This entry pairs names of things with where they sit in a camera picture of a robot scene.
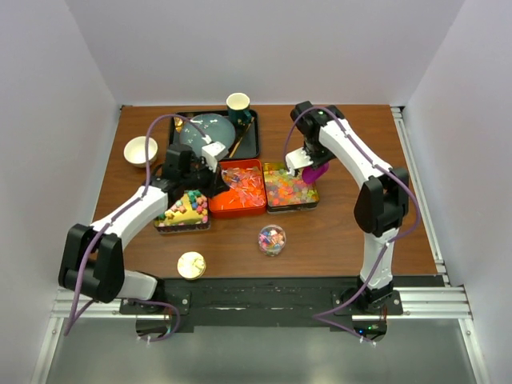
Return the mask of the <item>purple plastic scoop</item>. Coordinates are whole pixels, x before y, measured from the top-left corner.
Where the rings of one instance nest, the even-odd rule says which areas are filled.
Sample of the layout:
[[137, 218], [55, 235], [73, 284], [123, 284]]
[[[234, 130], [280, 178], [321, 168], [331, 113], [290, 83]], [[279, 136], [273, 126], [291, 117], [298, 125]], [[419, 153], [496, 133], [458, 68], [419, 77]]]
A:
[[307, 185], [315, 184], [316, 181], [324, 175], [329, 169], [329, 163], [326, 162], [321, 166], [314, 168], [313, 166], [307, 166], [302, 170], [302, 180]]

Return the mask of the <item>star candy tin box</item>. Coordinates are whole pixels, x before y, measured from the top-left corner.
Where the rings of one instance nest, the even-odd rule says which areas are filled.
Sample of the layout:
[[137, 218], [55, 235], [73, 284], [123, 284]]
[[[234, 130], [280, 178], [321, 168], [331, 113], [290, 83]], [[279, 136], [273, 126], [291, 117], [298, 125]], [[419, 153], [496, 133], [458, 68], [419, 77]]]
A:
[[210, 210], [207, 197], [199, 190], [188, 190], [171, 208], [154, 220], [160, 234], [174, 234], [210, 228]]

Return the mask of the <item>gold tin of gummies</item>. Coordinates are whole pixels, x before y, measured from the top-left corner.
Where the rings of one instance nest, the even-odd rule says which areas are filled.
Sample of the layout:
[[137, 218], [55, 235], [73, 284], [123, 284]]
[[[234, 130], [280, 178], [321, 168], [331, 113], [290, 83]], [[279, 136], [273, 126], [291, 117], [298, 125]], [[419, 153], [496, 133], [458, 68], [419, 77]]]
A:
[[315, 184], [302, 180], [302, 172], [292, 176], [283, 163], [262, 165], [268, 213], [314, 209], [320, 201]]

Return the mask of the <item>orange lollipop box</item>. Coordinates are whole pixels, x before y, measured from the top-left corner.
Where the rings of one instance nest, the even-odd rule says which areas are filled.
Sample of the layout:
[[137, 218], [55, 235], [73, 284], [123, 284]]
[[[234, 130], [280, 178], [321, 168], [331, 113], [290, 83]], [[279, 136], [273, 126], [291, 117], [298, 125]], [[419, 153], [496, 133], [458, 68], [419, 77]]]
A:
[[221, 219], [264, 214], [267, 200], [261, 162], [243, 159], [220, 165], [229, 190], [209, 200], [210, 215]]

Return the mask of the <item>gold round jar lid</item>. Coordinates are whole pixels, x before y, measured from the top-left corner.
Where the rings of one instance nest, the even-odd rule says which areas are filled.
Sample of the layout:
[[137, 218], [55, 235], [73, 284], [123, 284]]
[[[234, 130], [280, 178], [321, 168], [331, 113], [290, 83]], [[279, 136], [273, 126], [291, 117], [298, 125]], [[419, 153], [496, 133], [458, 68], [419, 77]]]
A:
[[177, 269], [182, 278], [186, 280], [195, 280], [203, 276], [205, 273], [206, 260], [199, 252], [186, 252], [178, 259]]

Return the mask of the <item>clear plastic jar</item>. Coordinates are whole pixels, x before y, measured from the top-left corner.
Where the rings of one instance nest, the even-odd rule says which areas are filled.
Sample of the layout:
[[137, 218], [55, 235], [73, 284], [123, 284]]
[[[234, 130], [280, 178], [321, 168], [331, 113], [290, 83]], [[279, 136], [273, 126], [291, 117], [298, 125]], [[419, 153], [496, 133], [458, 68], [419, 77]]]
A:
[[258, 234], [258, 247], [267, 256], [277, 256], [286, 245], [286, 232], [278, 225], [264, 226]]

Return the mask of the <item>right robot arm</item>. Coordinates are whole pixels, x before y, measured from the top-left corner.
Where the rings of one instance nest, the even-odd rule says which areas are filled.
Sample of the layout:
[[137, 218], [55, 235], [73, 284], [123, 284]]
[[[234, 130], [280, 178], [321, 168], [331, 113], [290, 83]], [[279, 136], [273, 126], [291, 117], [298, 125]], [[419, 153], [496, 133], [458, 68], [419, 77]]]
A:
[[354, 218], [364, 233], [363, 264], [355, 292], [344, 298], [340, 309], [355, 305], [375, 314], [392, 295], [394, 243], [409, 212], [409, 174], [393, 168], [356, 135], [336, 106], [297, 104], [290, 116], [303, 136], [301, 148], [285, 156], [288, 172], [313, 184], [338, 160], [355, 180], [359, 192]]

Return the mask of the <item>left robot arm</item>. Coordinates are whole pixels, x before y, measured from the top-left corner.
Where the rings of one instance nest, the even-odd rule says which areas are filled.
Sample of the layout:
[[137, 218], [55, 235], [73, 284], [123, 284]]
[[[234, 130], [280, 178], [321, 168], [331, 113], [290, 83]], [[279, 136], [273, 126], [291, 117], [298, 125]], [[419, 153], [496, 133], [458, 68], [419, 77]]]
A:
[[60, 287], [96, 302], [137, 299], [148, 314], [160, 312], [166, 295], [157, 289], [158, 279], [127, 270], [123, 252], [146, 225], [185, 192], [198, 190], [212, 198], [227, 191], [219, 165], [226, 154], [220, 142], [205, 145], [200, 154], [187, 145], [169, 146], [159, 170], [149, 173], [128, 201], [88, 226], [76, 224], [70, 228], [58, 274]]

